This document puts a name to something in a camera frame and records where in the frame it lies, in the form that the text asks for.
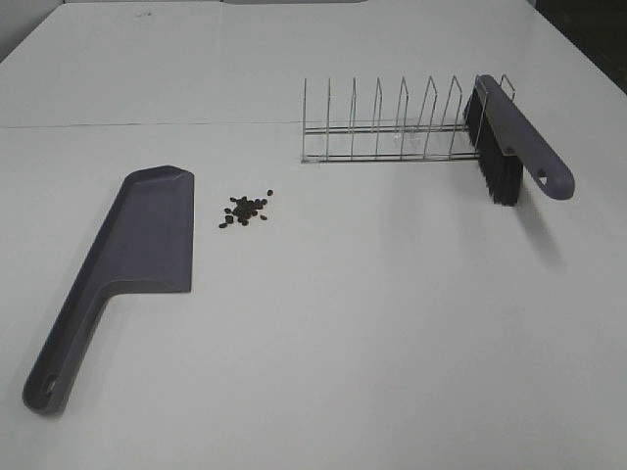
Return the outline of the grey brush black bristles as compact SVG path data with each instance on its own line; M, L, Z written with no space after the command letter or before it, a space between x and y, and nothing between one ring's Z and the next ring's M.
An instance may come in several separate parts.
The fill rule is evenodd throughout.
M494 203L518 203L523 171L546 196L558 201L573 197L569 167L492 76L475 78L463 115Z

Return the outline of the pile of coffee beans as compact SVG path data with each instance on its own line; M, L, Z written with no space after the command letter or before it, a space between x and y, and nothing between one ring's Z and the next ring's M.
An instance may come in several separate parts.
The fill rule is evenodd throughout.
M248 226L254 218L260 220L268 220L268 216L264 213L269 198L273 196L274 191L268 189L261 198L250 199L243 195L239 198L230 197L228 199L230 206L223 209L223 221L218 224L220 229L225 229L235 223L242 226Z

